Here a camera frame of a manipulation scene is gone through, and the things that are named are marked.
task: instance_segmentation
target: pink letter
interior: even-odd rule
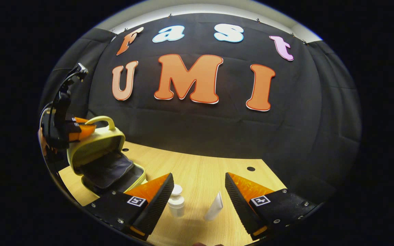
[[[276,50],[278,50],[278,53],[280,56],[282,56],[284,59],[287,61],[292,61],[294,60],[293,56],[288,54],[287,48],[290,48],[290,45],[284,42],[283,38],[278,37],[278,36],[269,36],[271,40],[275,41],[276,45]]]

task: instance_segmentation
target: white bottle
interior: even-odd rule
[[[185,198],[180,195],[181,193],[182,187],[178,184],[174,184],[171,196],[168,199],[168,206],[170,208],[170,212],[172,216],[176,218],[182,217],[185,213]]]

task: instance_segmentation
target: letter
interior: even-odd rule
[[[276,73],[271,68],[259,64],[251,65],[250,69],[255,73],[255,81],[252,96],[247,100],[246,106],[253,110],[268,111],[271,107],[268,102],[270,83]]]
[[[126,80],[126,88],[121,90],[119,88],[119,80],[121,77],[121,72],[124,69],[123,66],[117,66],[112,70],[112,93],[116,100],[124,101],[127,100],[133,91],[133,75],[135,74],[135,68],[138,65],[138,61],[129,62],[126,65],[127,69],[127,80]]]
[[[200,56],[191,69],[187,70],[182,58],[177,54],[164,55],[159,58],[162,64],[159,90],[155,98],[170,100],[174,93],[170,90],[172,82],[177,96],[183,100],[189,89],[196,82],[195,90],[189,98],[196,103],[215,104],[219,96],[215,93],[217,84],[217,71],[223,58],[214,55]]]
[[[126,51],[129,48],[129,44],[133,43],[137,34],[140,33],[143,29],[144,29],[143,27],[140,27],[140,28],[134,30],[133,32],[127,34],[124,37],[124,40],[122,41],[121,48],[119,48],[116,55],[118,56],[118,55],[122,54],[124,51]]]
[[[244,30],[236,25],[231,24],[218,24],[214,26],[217,31],[214,33],[214,37],[219,41],[227,41],[232,43],[241,42],[244,36],[241,34]]]
[[[168,41],[176,41],[183,38],[185,35],[182,34],[183,30],[185,29],[184,26],[169,26],[163,28],[159,31],[159,34],[153,38],[153,42],[160,43],[164,42],[165,40]]]
[[[284,42],[283,38],[278,36],[269,36],[271,40],[275,41],[276,50],[287,61],[294,60],[293,56],[288,54],[287,48],[290,48],[290,45]]]

